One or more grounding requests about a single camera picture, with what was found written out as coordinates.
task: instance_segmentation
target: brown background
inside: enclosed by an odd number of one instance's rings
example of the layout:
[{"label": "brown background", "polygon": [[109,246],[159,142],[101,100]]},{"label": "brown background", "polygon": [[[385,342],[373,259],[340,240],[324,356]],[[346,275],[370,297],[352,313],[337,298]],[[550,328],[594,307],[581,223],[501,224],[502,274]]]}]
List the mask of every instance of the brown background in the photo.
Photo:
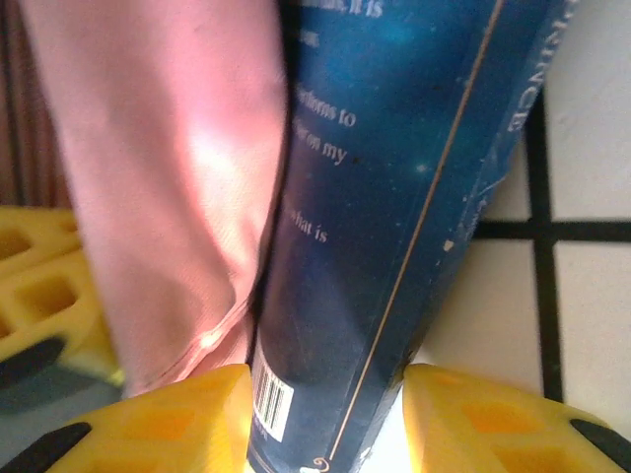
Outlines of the brown background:
[{"label": "brown background", "polygon": [[0,204],[69,207],[17,0],[0,2]]}]

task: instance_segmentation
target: gold line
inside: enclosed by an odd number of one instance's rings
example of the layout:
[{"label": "gold line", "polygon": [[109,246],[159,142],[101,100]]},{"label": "gold line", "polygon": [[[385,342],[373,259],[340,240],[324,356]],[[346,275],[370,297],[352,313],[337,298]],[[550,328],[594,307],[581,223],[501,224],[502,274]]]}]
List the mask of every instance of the gold line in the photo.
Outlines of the gold line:
[{"label": "gold line", "polygon": [[258,454],[258,452],[253,447],[250,447],[249,451],[251,451],[254,454],[254,456],[258,460],[258,463],[260,464],[260,466],[263,467],[263,470],[265,470],[267,473],[274,473],[274,470],[272,470],[269,467],[269,465],[267,463],[265,463],[265,461],[261,458],[261,456]]},{"label": "gold line", "polygon": [[373,341],[373,346],[371,347],[371,351],[368,354],[368,359],[364,364],[364,369],[362,370],[362,374],[359,377],[359,381],[357,383],[357,388],[355,389],[355,393],[351,398],[351,403],[348,406],[348,411],[346,411],[346,416],[344,417],[344,421],[342,422],[342,426],[340,428],[339,434],[337,435],[337,439],[335,440],[335,444],[333,445],[333,449],[331,450],[330,455],[328,455],[328,459],[332,460],[335,456],[335,451],[337,447],[339,447],[339,442],[342,439],[342,434],[346,429],[346,423],[348,422],[348,418],[350,417],[351,411],[353,410],[353,406],[355,405],[355,401],[357,400],[357,395],[359,394],[359,390],[362,387],[362,383],[364,382],[364,377],[366,376],[366,371],[368,370],[368,366],[371,363],[372,357],[375,354],[375,350],[377,348],[377,343],[379,342],[380,337],[382,336],[382,332],[384,331],[384,326],[386,325],[387,318],[389,316],[389,312],[392,308],[392,303],[394,302],[394,297],[398,292],[398,288],[401,284],[401,280],[403,279],[403,275],[405,274],[405,270],[407,269],[407,264],[410,259],[410,255],[412,254],[412,249],[416,244],[416,240],[418,239],[419,234],[421,233],[421,227],[425,222],[425,218],[427,216],[427,211],[429,209],[429,204],[434,197],[434,193],[436,192],[436,187],[438,186],[438,182],[441,179],[441,174],[443,172],[443,167],[445,166],[445,162],[447,161],[447,157],[452,150],[452,145],[454,144],[454,140],[456,138],[456,132],[462,120],[462,116],[464,115],[464,109],[469,101],[471,96],[471,91],[473,89],[473,83],[475,82],[475,78],[477,77],[477,73],[480,70],[480,66],[482,65],[482,60],[484,59],[484,55],[486,53],[486,49],[489,45],[489,41],[491,40],[491,36],[493,35],[493,31],[495,30],[495,25],[497,24],[497,20],[500,16],[500,11],[504,6],[504,0],[497,0],[495,2],[495,6],[493,7],[493,12],[491,13],[491,17],[489,18],[489,23],[486,27],[486,31],[484,33],[484,38],[480,43],[480,48],[477,51],[477,56],[475,57],[475,61],[473,62],[473,66],[471,67],[471,73],[469,74],[469,79],[466,84],[466,88],[464,89],[464,93],[462,94],[462,98],[460,99],[460,104],[457,108],[456,117],[454,118],[454,122],[452,123],[452,129],[450,130],[450,134],[447,138],[447,142],[445,144],[445,148],[443,149],[443,153],[441,154],[441,158],[438,162],[438,167],[436,169],[436,173],[434,174],[434,179],[432,180],[432,184],[430,185],[429,192],[427,194],[427,198],[425,199],[425,203],[423,204],[423,209],[421,210],[421,215],[419,216],[418,222],[416,223],[416,228],[414,229],[414,233],[412,234],[412,240],[410,241],[409,246],[407,247],[407,251],[405,253],[405,257],[403,258],[403,263],[401,264],[401,268],[399,269],[398,276],[396,277],[396,281],[394,283],[394,287],[392,288],[392,293],[390,294],[390,298],[387,302],[386,311],[384,312],[384,316],[382,318],[382,322],[380,323],[379,329],[377,330],[377,336]]}]

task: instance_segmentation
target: book spine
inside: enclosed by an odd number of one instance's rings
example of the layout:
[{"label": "book spine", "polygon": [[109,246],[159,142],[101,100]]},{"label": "book spine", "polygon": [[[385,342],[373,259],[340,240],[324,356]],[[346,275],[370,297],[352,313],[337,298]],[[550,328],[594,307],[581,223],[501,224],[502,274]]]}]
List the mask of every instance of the book spine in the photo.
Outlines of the book spine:
[{"label": "book spine", "polygon": [[549,27],[576,3],[285,5],[292,135],[252,369],[255,471],[366,457],[508,168]]}]

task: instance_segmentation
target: starry blue background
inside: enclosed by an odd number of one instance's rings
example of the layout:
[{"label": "starry blue background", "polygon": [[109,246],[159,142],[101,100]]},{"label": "starry blue background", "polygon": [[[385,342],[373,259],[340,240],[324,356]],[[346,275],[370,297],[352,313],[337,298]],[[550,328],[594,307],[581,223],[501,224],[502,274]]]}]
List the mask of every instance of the starry blue background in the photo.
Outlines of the starry blue background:
[{"label": "starry blue background", "polygon": [[[339,166],[291,139],[282,203],[327,232],[300,232],[281,213],[259,337],[275,373],[296,389],[285,439],[251,446],[279,472],[330,453],[434,178],[495,2],[386,1],[380,18],[286,7],[290,79],[357,115],[346,128],[294,101],[292,115]],[[331,472],[349,471],[380,400],[429,327],[517,134],[507,120],[526,86],[540,29],[561,0],[507,1],[458,128],[443,177],[359,391]],[[445,243],[453,248],[445,251]]]}]

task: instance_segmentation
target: black rubber pad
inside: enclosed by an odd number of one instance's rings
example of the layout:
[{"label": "black rubber pad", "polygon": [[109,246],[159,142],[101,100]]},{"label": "black rubber pad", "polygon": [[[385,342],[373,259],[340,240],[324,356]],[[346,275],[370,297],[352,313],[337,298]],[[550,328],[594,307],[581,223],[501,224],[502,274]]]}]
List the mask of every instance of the black rubber pad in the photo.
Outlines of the black rubber pad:
[{"label": "black rubber pad", "polygon": [[91,430],[90,424],[79,422],[44,434],[0,468],[0,473],[44,473]]},{"label": "black rubber pad", "polygon": [[572,419],[570,424],[620,468],[631,473],[631,442],[629,440],[612,429],[583,419]]},{"label": "black rubber pad", "polygon": [[60,337],[46,338],[0,362],[0,389],[54,364],[63,352],[64,346],[65,342]]}]

